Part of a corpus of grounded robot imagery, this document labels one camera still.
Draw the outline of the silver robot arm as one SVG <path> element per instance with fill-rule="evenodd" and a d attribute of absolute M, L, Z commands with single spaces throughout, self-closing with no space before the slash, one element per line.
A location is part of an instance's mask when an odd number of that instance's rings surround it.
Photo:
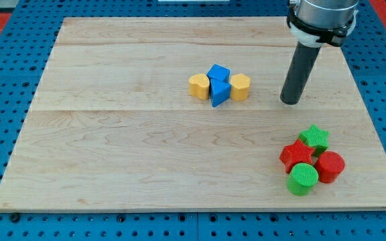
<path fill-rule="evenodd" d="M 340 47 L 354 31 L 359 0 L 289 0 L 287 26 L 303 46 Z"/>

